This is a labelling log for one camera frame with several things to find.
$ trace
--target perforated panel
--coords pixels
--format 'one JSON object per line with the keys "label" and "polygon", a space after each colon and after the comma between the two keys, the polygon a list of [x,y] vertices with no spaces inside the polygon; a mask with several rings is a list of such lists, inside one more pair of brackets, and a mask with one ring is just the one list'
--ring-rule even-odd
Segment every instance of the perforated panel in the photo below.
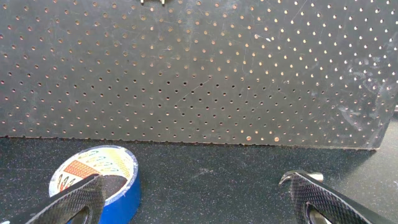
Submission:
{"label": "perforated panel", "polygon": [[0,133],[375,148],[397,4],[0,0]]}

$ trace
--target blue tape roll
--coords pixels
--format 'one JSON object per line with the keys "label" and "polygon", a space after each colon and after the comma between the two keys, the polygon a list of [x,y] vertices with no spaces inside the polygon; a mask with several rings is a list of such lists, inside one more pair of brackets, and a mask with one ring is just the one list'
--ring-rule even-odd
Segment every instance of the blue tape roll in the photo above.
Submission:
{"label": "blue tape roll", "polygon": [[50,181],[53,196],[92,173],[120,175],[127,182],[105,201],[100,224],[128,223],[137,212],[141,188],[136,157],[120,146],[96,146],[66,160]]}

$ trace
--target metal prong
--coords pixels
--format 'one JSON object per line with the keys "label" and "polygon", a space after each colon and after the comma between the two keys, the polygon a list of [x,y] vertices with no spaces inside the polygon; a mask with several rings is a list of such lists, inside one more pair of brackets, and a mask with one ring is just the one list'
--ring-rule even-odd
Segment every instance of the metal prong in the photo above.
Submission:
{"label": "metal prong", "polygon": [[304,170],[292,170],[292,171],[288,171],[286,172],[282,178],[279,181],[279,187],[287,180],[292,179],[292,177],[295,174],[306,174],[312,178],[314,178],[315,180],[319,181],[319,182],[323,182],[323,174],[319,173],[319,172],[313,172],[313,173],[308,173],[305,172]]}

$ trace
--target blue tape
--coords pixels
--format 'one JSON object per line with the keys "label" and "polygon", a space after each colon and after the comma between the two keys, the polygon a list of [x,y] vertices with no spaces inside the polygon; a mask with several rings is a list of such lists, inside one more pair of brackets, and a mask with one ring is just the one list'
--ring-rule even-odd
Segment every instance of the blue tape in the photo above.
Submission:
{"label": "blue tape", "polygon": [[[104,209],[101,214],[101,219],[99,224],[109,224],[109,223],[128,223],[137,212],[140,200],[141,200],[141,188],[139,182],[139,171],[138,171],[138,163],[136,157],[132,152],[120,146],[96,146],[89,149],[85,149],[79,152],[76,155],[81,155],[86,151],[90,150],[101,150],[101,148],[115,148],[119,150],[124,150],[124,152],[131,158],[133,161],[132,164],[124,164],[125,166],[129,166],[134,171],[134,175],[130,180],[127,180],[127,183],[122,187],[122,189],[116,194],[112,195],[109,199],[105,201]],[[59,182],[60,173],[66,168],[71,161],[74,161],[76,155],[69,158],[65,161],[57,171],[55,171],[51,181],[50,181],[50,196],[54,194],[53,191],[57,181]]]}

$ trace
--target gray floor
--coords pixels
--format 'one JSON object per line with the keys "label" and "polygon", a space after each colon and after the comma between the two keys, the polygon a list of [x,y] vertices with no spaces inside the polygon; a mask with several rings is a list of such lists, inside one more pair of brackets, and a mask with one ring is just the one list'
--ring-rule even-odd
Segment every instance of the gray floor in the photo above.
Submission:
{"label": "gray floor", "polygon": [[379,151],[2,138],[0,220],[47,198],[54,170],[74,153],[117,144],[140,165],[134,223],[295,223],[287,186],[277,186],[292,169],[322,172],[327,185],[397,222],[397,130],[395,119]]}

